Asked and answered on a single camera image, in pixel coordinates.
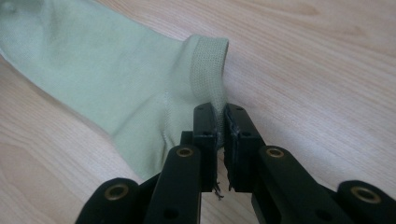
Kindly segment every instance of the wood grain surface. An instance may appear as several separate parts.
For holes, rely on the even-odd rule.
[[[264,140],[320,183],[396,198],[396,2],[100,0],[176,39],[230,39],[223,75]],[[204,194],[202,223],[257,223],[248,194]],[[0,223],[73,223],[104,181],[141,180],[109,137],[0,59]]]

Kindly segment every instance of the fabric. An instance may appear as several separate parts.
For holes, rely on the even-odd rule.
[[[0,0],[1,54],[110,134],[145,179],[192,129],[194,107],[211,102],[222,113],[227,46],[168,38],[90,0]]]

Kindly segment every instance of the metal screw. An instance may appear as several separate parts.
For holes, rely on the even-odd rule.
[[[176,154],[177,154],[179,157],[190,157],[190,156],[192,156],[192,153],[193,153],[193,152],[194,152],[194,151],[192,151],[190,148],[183,147],[183,148],[178,149],[178,150],[176,151]]]
[[[129,189],[128,186],[125,184],[115,184],[105,191],[105,198],[108,199],[109,201],[116,201],[118,199],[121,199],[125,197],[125,195],[128,193]]]
[[[268,156],[274,157],[274,158],[282,158],[285,155],[285,153],[283,153],[282,150],[274,148],[274,147],[268,148],[266,150],[266,153]]]
[[[366,203],[381,203],[381,198],[378,194],[370,189],[355,186],[350,189],[353,195]]]

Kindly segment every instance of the sock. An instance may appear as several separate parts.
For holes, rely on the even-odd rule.
[[[91,0],[0,0],[5,59],[110,134],[144,179],[192,130],[197,105],[211,102],[222,124],[227,46],[160,35]]]

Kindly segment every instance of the wooden table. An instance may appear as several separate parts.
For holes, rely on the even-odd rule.
[[[229,101],[268,144],[327,187],[359,179],[396,198],[395,1],[100,2],[173,38],[228,37]],[[202,223],[257,223],[219,172],[226,197],[204,194]],[[1,59],[0,223],[73,223],[116,176],[141,182],[105,133]]]

